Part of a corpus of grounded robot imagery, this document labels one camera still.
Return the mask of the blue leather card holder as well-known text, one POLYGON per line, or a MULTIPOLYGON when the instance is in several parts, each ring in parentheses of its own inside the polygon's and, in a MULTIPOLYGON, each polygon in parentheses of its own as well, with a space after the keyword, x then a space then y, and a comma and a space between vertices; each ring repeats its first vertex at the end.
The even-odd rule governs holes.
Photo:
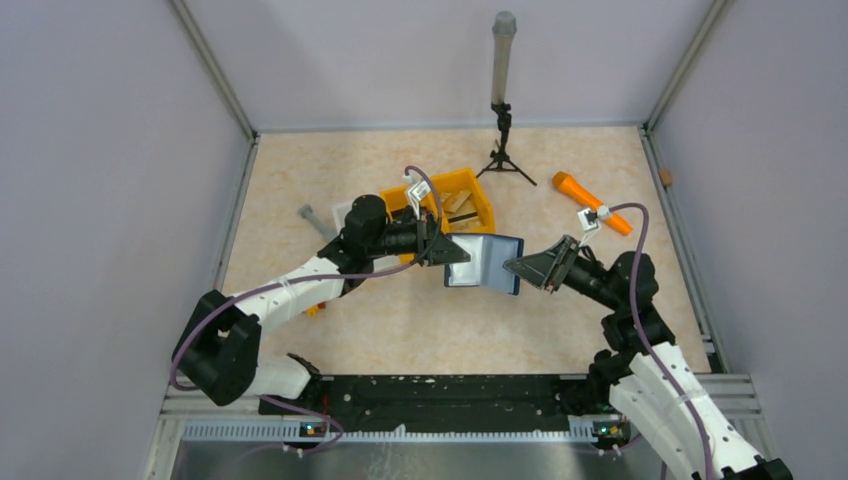
POLYGON ((493 233, 451 233, 448 238, 465 250, 470 260, 445 267, 446 288, 482 287, 519 295, 521 280, 504 264, 523 255, 522 238, 493 233))

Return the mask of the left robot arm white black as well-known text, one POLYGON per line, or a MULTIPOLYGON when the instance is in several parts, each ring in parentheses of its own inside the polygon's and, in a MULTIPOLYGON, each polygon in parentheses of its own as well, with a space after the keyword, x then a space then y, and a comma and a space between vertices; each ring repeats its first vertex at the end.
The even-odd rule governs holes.
POLYGON ((213 289, 198 300, 172 354, 172 387, 199 390, 217 406, 272 395, 297 413, 314 410, 321 397, 315 369, 294 354, 261 360, 262 336, 380 277, 375 261, 400 255, 422 266, 471 259, 442 232, 433 212, 407 208, 391 220, 381 197, 358 197, 340 233, 300 267, 252 290, 227 296, 213 289))

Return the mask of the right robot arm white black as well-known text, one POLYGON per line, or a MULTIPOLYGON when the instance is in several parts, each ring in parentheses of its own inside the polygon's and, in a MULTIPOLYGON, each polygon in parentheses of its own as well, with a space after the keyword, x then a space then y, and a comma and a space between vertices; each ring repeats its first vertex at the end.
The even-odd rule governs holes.
POLYGON ((570 237, 504 263, 506 271, 549 293, 572 289, 610 309, 601 321, 608 347, 589 366, 586 397, 617 410, 677 479, 789 479, 726 418, 687 364, 653 304, 659 290, 646 254, 622 253, 610 267, 570 237))

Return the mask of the wooden blocks in bin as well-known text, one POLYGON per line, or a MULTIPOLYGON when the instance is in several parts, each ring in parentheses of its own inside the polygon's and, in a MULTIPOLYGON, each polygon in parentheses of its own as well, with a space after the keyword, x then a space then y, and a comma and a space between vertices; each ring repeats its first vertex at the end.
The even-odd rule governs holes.
POLYGON ((469 231, 481 226, 480 215, 471 190, 460 190, 442 197, 446 231, 469 231))

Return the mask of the yellow plastic bin right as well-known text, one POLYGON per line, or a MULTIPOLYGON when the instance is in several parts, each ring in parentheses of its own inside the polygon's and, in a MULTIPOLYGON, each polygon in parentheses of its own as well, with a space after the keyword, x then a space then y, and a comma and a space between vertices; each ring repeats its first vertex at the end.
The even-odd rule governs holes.
POLYGON ((494 233, 493 208, 470 168, 431 177, 442 205, 445 233, 494 233))

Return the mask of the yellow plastic bin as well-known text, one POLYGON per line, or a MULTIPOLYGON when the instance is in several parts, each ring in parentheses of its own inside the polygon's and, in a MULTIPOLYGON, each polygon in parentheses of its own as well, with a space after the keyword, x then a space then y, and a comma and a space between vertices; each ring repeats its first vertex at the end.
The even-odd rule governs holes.
POLYGON ((445 233, 494 233, 493 208, 470 168, 431 177, 442 205, 445 233))
POLYGON ((382 190, 379 196, 385 203, 391 225, 412 225, 423 220, 423 200, 408 186, 382 190))

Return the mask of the yellow plastic bin left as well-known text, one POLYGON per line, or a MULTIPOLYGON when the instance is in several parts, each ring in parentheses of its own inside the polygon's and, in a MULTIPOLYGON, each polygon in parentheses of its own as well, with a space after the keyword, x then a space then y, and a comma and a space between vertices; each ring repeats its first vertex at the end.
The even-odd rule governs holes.
POLYGON ((423 220, 423 200, 408 186, 382 190, 379 196, 385 203, 391 225, 412 225, 423 220))

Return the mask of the black tripod stand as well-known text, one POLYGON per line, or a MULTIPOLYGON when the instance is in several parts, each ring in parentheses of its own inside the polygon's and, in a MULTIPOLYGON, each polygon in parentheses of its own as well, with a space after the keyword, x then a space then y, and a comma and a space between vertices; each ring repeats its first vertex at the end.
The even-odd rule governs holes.
POLYGON ((499 132, 499 138, 495 140, 495 147, 489 154, 489 163, 476 174, 476 177, 480 178, 487 172, 517 173, 526 179, 531 185, 537 186, 538 183, 517 164, 515 164, 507 152, 507 145, 512 128, 511 105, 503 102, 497 104, 492 103, 490 108, 497 117, 496 127, 499 132))

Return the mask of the white plastic bin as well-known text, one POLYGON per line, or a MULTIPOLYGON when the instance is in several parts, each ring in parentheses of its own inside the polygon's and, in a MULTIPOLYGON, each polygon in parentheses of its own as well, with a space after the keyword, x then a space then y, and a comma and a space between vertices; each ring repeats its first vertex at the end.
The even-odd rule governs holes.
POLYGON ((352 209, 352 200, 340 202, 332 206, 331 213, 337 232, 340 232, 345 225, 345 217, 352 209))

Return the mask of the grey plastic bolt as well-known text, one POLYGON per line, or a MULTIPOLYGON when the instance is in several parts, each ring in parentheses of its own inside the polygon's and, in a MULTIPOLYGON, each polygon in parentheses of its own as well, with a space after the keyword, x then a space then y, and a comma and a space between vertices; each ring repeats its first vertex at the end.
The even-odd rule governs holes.
POLYGON ((301 206, 298 209, 298 215, 309 222, 326 242, 330 242, 336 237, 336 230, 318 218, 309 204, 301 206))

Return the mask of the small orange red toy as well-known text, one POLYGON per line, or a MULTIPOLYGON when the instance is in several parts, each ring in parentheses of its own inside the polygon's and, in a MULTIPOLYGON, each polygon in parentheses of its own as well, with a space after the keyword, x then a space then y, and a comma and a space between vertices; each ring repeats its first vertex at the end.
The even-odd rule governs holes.
POLYGON ((326 302, 317 303, 304 311, 304 314, 308 317, 314 317, 318 315, 320 312, 324 311, 327 308, 326 302))

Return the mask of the grey microphone on stand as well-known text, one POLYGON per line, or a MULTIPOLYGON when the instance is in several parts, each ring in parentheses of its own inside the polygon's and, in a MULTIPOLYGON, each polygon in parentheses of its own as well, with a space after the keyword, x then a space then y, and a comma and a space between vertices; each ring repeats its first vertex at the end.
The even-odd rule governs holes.
POLYGON ((511 11, 498 12, 492 26, 494 54, 490 103, 493 105, 505 102, 511 47, 516 33, 516 16, 511 11))

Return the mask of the small wooden piece on rail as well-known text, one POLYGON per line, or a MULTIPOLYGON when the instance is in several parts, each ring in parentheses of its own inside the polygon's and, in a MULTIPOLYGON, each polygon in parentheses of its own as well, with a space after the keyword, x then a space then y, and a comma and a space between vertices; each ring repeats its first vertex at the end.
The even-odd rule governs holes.
POLYGON ((673 184, 673 176, 667 168, 659 168, 657 173, 663 188, 668 188, 673 184))

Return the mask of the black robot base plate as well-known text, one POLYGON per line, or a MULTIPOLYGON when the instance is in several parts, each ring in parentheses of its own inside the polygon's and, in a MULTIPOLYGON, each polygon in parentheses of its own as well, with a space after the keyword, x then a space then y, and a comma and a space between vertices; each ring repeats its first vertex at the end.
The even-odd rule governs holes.
POLYGON ((585 376, 561 374, 322 376, 292 403, 347 432, 555 432, 614 411, 585 376))

